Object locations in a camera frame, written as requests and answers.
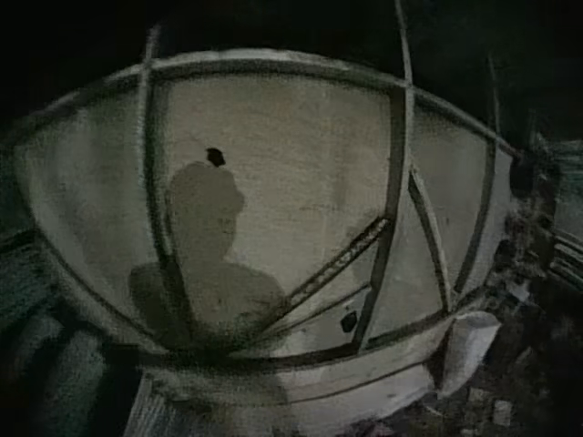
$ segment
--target weathered white surface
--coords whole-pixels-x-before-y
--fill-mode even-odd
[[[427,239],[411,197],[406,193],[389,262],[379,294],[371,337],[402,328],[443,307]]]
[[[439,347],[451,322],[452,318],[447,318],[412,337],[367,351],[359,357],[310,367],[273,373],[250,371],[241,375],[208,373],[200,368],[184,371],[147,369],[147,373],[164,381],[173,395],[183,399],[226,405],[265,405],[274,403],[274,391],[282,391],[286,401],[307,401],[350,390],[426,360]]]
[[[279,330],[282,327],[305,320],[317,310],[331,307],[335,303],[361,289],[371,280],[374,258],[378,244],[374,243],[365,250],[353,263],[343,270],[334,280],[326,284],[318,293],[306,300],[295,310],[277,321],[266,333]]]
[[[360,319],[364,300],[369,291],[370,288],[365,288],[342,304],[292,328],[283,334],[283,337],[276,337],[273,340],[260,343],[236,356],[287,357],[312,351],[324,351],[350,343],[356,325],[354,324],[353,329],[349,332],[344,332],[342,320],[352,313],[357,320]]]
[[[131,271],[155,259],[135,123],[135,95],[118,95],[43,128],[17,153],[26,197],[51,243],[93,290],[145,324],[128,286]]]
[[[511,164],[512,157],[497,149],[490,209],[487,212],[484,232],[480,237],[476,260],[467,277],[463,294],[484,283],[488,271],[492,268],[496,248],[504,238],[504,221],[513,207],[509,179]]]
[[[278,404],[212,405],[205,415],[180,409],[153,385],[142,379],[124,437],[339,435],[354,422],[388,416],[416,401],[433,388],[433,380],[420,365],[325,399],[288,404],[282,393],[265,393]]]
[[[487,142],[417,108],[411,149],[437,218],[449,280],[455,284],[480,209]]]
[[[222,417],[231,435],[274,435],[272,430],[292,435],[339,435],[358,421],[387,417],[420,399],[434,382],[424,366],[397,373],[332,397],[276,407],[231,407]]]
[[[445,350],[444,375],[438,395],[451,396],[476,372],[500,328],[488,312],[473,311],[456,318]]]
[[[252,305],[241,306],[249,291],[245,278],[264,284],[266,296],[255,298],[264,305],[255,311],[268,312],[278,294],[301,285],[384,208],[386,96],[299,76],[223,76],[168,83],[158,102],[164,111],[158,129],[167,173],[162,180],[169,184],[179,263],[193,310],[213,329],[235,328],[238,322],[228,320],[253,313]],[[226,165],[214,168],[221,178],[192,166],[207,163],[208,147],[225,157]],[[238,200],[222,202],[237,197],[235,190],[241,209],[227,205]],[[213,199],[221,199],[220,219],[208,225],[201,244],[201,234],[180,222],[193,223]],[[226,253],[217,253],[215,265],[224,269],[215,274],[219,267],[199,261],[217,245],[226,245]],[[237,270],[231,276],[239,276],[242,297],[220,303],[214,296],[233,294],[227,269]],[[211,283],[212,292],[200,286]],[[321,306],[315,300],[312,308]]]

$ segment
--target white object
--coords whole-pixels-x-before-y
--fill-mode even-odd
[[[512,403],[500,400],[494,402],[492,422],[496,425],[509,427],[512,422]]]
[[[455,319],[445,353],[444,378],[437,392],[440,398],[453,394],[472,377],[499,327],[497,318],[484,311]]]

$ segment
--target curved frame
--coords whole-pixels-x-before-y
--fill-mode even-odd
[[[406,45],[406,36],[403,38],[403,44]],[[493,140],[497,147],[502,148],[506,153],[514,156],[518,156],[519,152],[512,149],[507,142],[501,138],[496,132],[490,128],[483,125],[481,122],[475,118],[469,116],[460,109],[449,104],[440,97],[436,97],[426,91],[416,88],[412,83],[412,72],[410,67],[410,61],[406,61],[409,67],[405,68],[405,80],[394,77],[386,73],[380,73],[369,68],[355,66],[343,61],[334,61],[327,59],[322,56],[307,55],[298,52],[286,52],[286,51],[276,51],[270,49],[241,49],[241,50],[230,50],[226,52],[216,53],[195,53],[174,56],[169,59],[154,59],[150,58],[144,63],[142,67],[133,66],[126,70],[123,70],[115,75],[106,77],[97,84],[90,86],[88,88],[82,89],[71,93],[59,100],[57,100],[53,105],[49,106],[47,109],[35,113],[31,117],[27,118],[22,124],[20,124],[16,129],[8,136],[6,141],[9,144],[14,144],[17,140],[21,139],[26,134],[32,134],[37,129],[44,126],[46,123],[51,121],[56,117],[62,117],[70,111],[74,110],[93,99],[102,97],[106,94],[111,94],[119,91],[120,89],[128,89],[129,87],[134,87],[139,83],[139,93],[143,93],[148,96],[151,93],[151,86],[153,81],[160,79],[169,79],[175,77],[183,76],[197,76],[197,75],[211,75],[211,74],[242,74],[242,73],[262,73],[262,74],[280,74],[280,75],[300,75],[300,76],[315,76],[323,79],[328,79],[332,81],[339,81],[343,83],[348,83],[352,86],[360,86],[365,88],[375,89],[380,92],[394,92],[400,94],[397,97],[397,103],[399,105],[397,112],[394,114],[395,118],[399,118],[399,123],[402,124],[401,129],[398,129],[397,134],[402,139],[396,142],[395,147],[397,147],[397,153],[401,154],[399,159],[394,159],[394,167],[390,171],[390,180],[388,181],[388,190],[392,190],[391,193],[387,192],[387,208],[385,211],[385,218],[389,222],[395,223],[398,219],[397,205],[399,197],[395,197],[394,190],[398,189],[398,192],[403,192],[407,189],[407,178],[404,175],[408,175],[409,167],[406,158],[406,144],[411,136],[412,124],[414,120],[413,114],[413,103],[417,99],[421,104],[427,104],[433,108],[436,108],[440,113],[446,114],[455,119],[456,122],[460,123],[462,126],[467,127],[475,132],[477,132],[482,137],[486,137]],[[152,80],[145,80],[146,75],[151,75]],[[146,117],[148,111],[148,105],[145,104],[146,111],[141,117],[144,118],[143,129],[147,132]],[[144,150],[148,151],[148,136],[143,137],[144,143],[140,146]],[[393,184],[391,179],[397,178],[396,175],[400,175],[399,182]],[[151,171],[148,170],[145,173],[146,179],[151,178]],[[150,190],[152,190],[153,185],[151,182],[146,181],[146,188],[148,191],[148,197]],[[150,215],[150,220],[154,222],[159,220],[155,217],[156,211],[153,211],[153,215]],[[440,249],[439,241],[440,238],[436,236],[436,229],[434,226],[430,226],[433,237],[430,239],[433,242],[429,242],[430,246],[436,246]],[[380,244],[379,254],[377,255],[377,262],[375,263],[378,267],[375,269],[376,273],[373,275],[380,276],[379,272],[384,271],[386,266],[386,259],[388,257],[388,250],[390,249],[390,232],[386,232],[381,236],[384,244]],[[160,252],[160,256],[166,256],[165,253]],[[438,258],[436,270],[439,271],[441,277],[444,276],[445,272],[443,269],[443,263]],[[186,299],[185,297],[178,297],[177,300],[181,301]],[[363,318],[364,321],[360,323],[360,330],[358,335],[355,336],[355,342],[350,348],[343,348],[343,351],[324,351],[322,354],[315,354],[313,359],[306,361],[314,363],[328,360],[337,359],[339,356],[348,356],[355,353],[357,350],[361,349],[365,344],[366,331],[369,325],[370,319],[373,317],[373,306],[375,299],[371,299],[365,307],[370,314]]]

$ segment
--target hole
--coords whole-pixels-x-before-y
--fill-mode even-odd
[[[343,319],[340,321],[340,325],[343,327],[344,333],[351,332],[354,327],[356,327],[356,323],[358,322],[358,316],[356,315],[356,311],[346,314]]]
[[[207,160],[215,167],[227,164],[222,152],[215,147],[207,148]]]

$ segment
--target metal frame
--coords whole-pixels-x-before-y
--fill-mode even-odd
[[[447,274],[445,251],[439,227],[437,226],[437,216],[431,206],[429,195],[425,190],[425,184],[415,164],[412,165],[411,175],[409,176],[409,195],[413,200],[415,210],[421,220],[421,226],[427,238],[427,245],[435,266],[435,276],[437,277],[444,308],[447,312],[450,312],[452,310],[452,286]]]
[[[496,126],[497,131],[494,131],[474,117],[469,116],[464,111],[443,100],[442,98],[434,96],[414,86],[413,69],[411,65],[411,56],[409,53],[406,34],[406,23],[400,0],[395,0],[395,9],[401,37],[402,57],[404,62],[404,79],[386,73],[374,71],[366,67],[356,66],[347,62],[331,60],[322,56],[307,55],[304,53],[291,51],[276,51],[270,49],[242,49],[220,53],[194,53],[173,56],[172,58],[168,59],[156,59],[155,46],[159,31],[157,28],[155,28],[150,34],[147,50],[145,52],[141,66],[132,66],[115,75],[106,77],[93,86],[89,86],[82,90],[66,95],[65,97],[57,100],[47,109],[39,111],[31,117],[27,118],[10,133],[5,141],[9,145],[14,145],[16,141],[22,140],[25,135],[31,135],[48,122],[54,120],[57,117],[62,117],[63,115],[70,113],[70,111],[74,110],[76,107],[86,104],[87,102],[99,97],[103,97],[107,94],[136,87],[138,91],[139,102],[139,164],[140,168],[142,169],[142,182],[145,184],[145,190],[147,193],[148,219],[150,220],[151,235],[156,247],[156,253],[160,261],[160,266],[163,270],[163,273],[165,273],[164,270],[169,264],[172,247],[168,247],[168,241],[171,241],[171,238],[167,238],[165,235],[167,229],[164,229],[164,220],[160,216],[160,207],[156,197],[156,178],[154,174],[156,168],[154,162],[155,150],[153,148],[151,135],[149,133],[151,126],[151,99],[153,94],[152,83],[154,79],[155,81],[159,81],[163,79],[184,76],[208,76],[211,74],[236,75],[259,73],[275,75],[299,75],[338,81],[350,84],[351,86],[375,89],[383,93],[390,92],[392,94],[391,123],[393,126],[391,132],[391,163],[389,177],[387,180],[387,194],[383,217],[383,219],[386,220],[386,225],[383,225],[380,230],[381,235],[379,248],[377,250],[376,259],[373,266],[373,274],[371,277],[372,291],[369,293],[369,296],[367,296],[366,302],[364,303],[363,312],[354,335],[353,343],[348,345],[346,348],[342,347],[335,351],[322,351],[315,354],[306,354],[305,357],[303,355],[300,357],[291,357],[289,360],[281,359],[281,363],[293,361],[299,363],[303,362],[304,364],[314,364],[315,362],[320,362],[322,360],[330,361],[341,357],[349,357],[351,354],[354,354],[357,351],[363,351],[364,348],[369,350],[369,348],[372,347],[367,346],[367,341],[369,340],[371,333],[370,322],[373,320],[377,311],[375,308],[375,303],[378,299],[378,295],[382,287],[387,261],[390,257],[390,249],[394,238],[394,232],[399,220],[403,219],[399,213],[399,206],[403,201],[403,196],[406,195],[407,189],[412,189],[414,194],[417,196],[418,202],[416,205],[420,208],[418,211],[420,211],[422,223],[425,223],[425,233],[428,237],[428,244],[430,246],[430,250],[432,251],[432,259],[434,260],[435,270],[439,278],[440,290],[443,293],[442,296],[445,297],[446,305],[444,313],[440,312],[434,316],[431,316],[429,318],[430,320],[422,320],[421,322],[414,323],[413,325],[405,327],[402,330],[389,333],[389,336],[392,339],[401,339],[403,336],[412,335],[410,332],[417,331],[420,329],[420,327],[423,328],[424,323],[433,323],[434,318],[447,317],[447,314],[451,310],[451,302],[449,301],[447,295],[449,290],[451,290],[451,285],[447,283],[445,257],[441,248],[441,238],[436,227],[435,214],[430,209],[430,203],[428,202],[426,193],[424,193],[423,181],[421,180],[416,170],[414,170],[411,179],[409,178],[410,158],[408,150],[413,133],[415,104],[417,103],[422,106],[430,106],[438,113],[453,119],[456,123],[461,124],[463,127],[475,131],[478,135],[487,138],[490,143],[493,143],[492,147],[488,148],[489,158],[486,162],[485,178],[487,180],[485,180],[485,187],[482,194],[482,204],[480,213],[478,215],[478,218],[481,218],[483,222],[485,222],[486,213],[489,207],[491,194],[490,190],[494,178],[493,155],[496,152],[496,147],[501,148],[504,152],[512,156],[520,156],[520,152],[510,147],[507,142],[499,136],[499,126]],[[481,226],[479,225],[480,223],[476,223],[474,236],[472,237],[472,243],[475,242],[476,236],[479,242],[479,235],[483,229],[484,223],[481,223]],[[55,252],[56,248],[50,243],[50,241],[46,239],[46,242],[53,250],[53,252]],[[477,250],[477,245],[470,244],[470,249],[466,254],[464,266],[468,270],[468,273],[472,267],[475,257],[475,253],[472,256],[471,248],[475,248],[475,250]],[[59,257],[59,262],[65,266],[65,268],[68,267],[65,260],[60,256],[60,253],[58,253],[57,250],[56,254]],[[348,265],[352,260],[353,259],[350,259],[346,264],[343,264],[341,269],[346,267],[346,265]],[[67,269],[67,271],[72,275],[76,282],[85,285],[84,288],[89,292],[89,294],[92,296],[99,296],[98,293],[95,293],[93,290],[91,290],[81,278],[77,277],[74,271],[71,269]],[[331,275],[328,280],[332,279],[334,276],[335,274]],[[180,308],[183,308],[185,304],[189,305],[189,300],[186,295],[181,294],[179,287],[172,286],[172,280],[170,278],[168,278],[168,281],[169,290],[172,290],[171,293],[168,293],[170,306],[174,311],[178,311],[178,314],[182,312],[180,311]],[[305,299],[320,290],[321,287],[327,282],[327,280],[321,281],[319,279],[314,279],[314,281],[316,285],[306,287],[306,290],[309,292],[303,290],[296,295],[300,296],[299,298],[295,298],[297,300],[297,304],[305,301]],[[102,301],[103,298],[98,300],[102,305],[108,308],[111,306],[108,302]],[[126,317],[115,310],[115,308],[112,311],[124,322],[129,323],[129,325],[133,328],[139,328],[138,330],[141,330],[140,327],[135,326],[135,322],[132,320],[126,320]],[[375,339],[374,344],[378,342],[377,340],[381,341],[382,339]],[[378,344],[378,347],[382,347],[383,344],[384,340]]]
[[[414,123],[414,91],[413,69],[407,41],[406,23],[400,0],[395,0],[395,12],[399,25],[401,38],[401,53],[404,64],[405,88],[403,94],[391,99],[391,158],[389,161],[389,178],[386,188],[386,203],[384,216],[389,220],[390,226],[379,241],[376,259],[371,275],[371,292],[364,301],[361,318],[358,321],[353,337],[353,344],[361,351],[372,334],[373,324],[376,319],[378,305],[376,302],[383,290],[384,275],[393,246],[394,234],[397,226],[403,220],[403,211],[400,209],[403,198],[406,196],[407,179],[410,166],[409,143],[413,137]]]
[[[286,314],[298,308],[331,280],[341,274],[376,240],[382,237],[388,226],[388,220],[386,218],[377,218],[367,226],[344,250],[290,294],[284,305],[271,312],[271,315],[264,321],[263,331],[267,330],[273,323],[283,318]]]
[[[492,201],[492,190],[494,188],[494,177],[496,176],[496,149],[501,146],[500,137],[500,101],[498,98],[498,87],[496,81],[496,67],[494,65],[494,58],[492,55],[488,55],[488,79],[490,88],[492,90],[490,97],[490,105],[488,108],[488,118],[490,124],[493,125],[496,136],[490,138],[487,142],[486,151],[486,169],[484,173],[484,180],[482,185],[482,197],[480,199],[480,209],[477,213],[476,223],[474,225],[474,232],[470,239],[467,252],[465,254],[464,262],[457,275],[457,280],[455,281],[454,290],[462,295],[464,291],[465,283],[469,278],[469,275],[474,267],[476,261],[477,252],[480,247],[480,240],[482,233],[484,232],[484,227],[486,226],[486,219],[488,210],[490,210],[490,203]]]
[[[186,341],[191,340],[194,321],[190,312],[190,301],[177,271],[172,271],[172,259],[176,253],[173,239],[167,235],[165,219],[162,217],[157,191],[156,149],[152,138],[153,118],[153,77],[152,66],[158,50],[159,26],[154,26],[148,35],[146,50],[138,86],[138,132],[137,152],[139,159],[140,186],[145,190],[148,208],[149,235],[158,258],[160,274],[164,283],[164,295],[169,312],[174,315],[174,331]]]

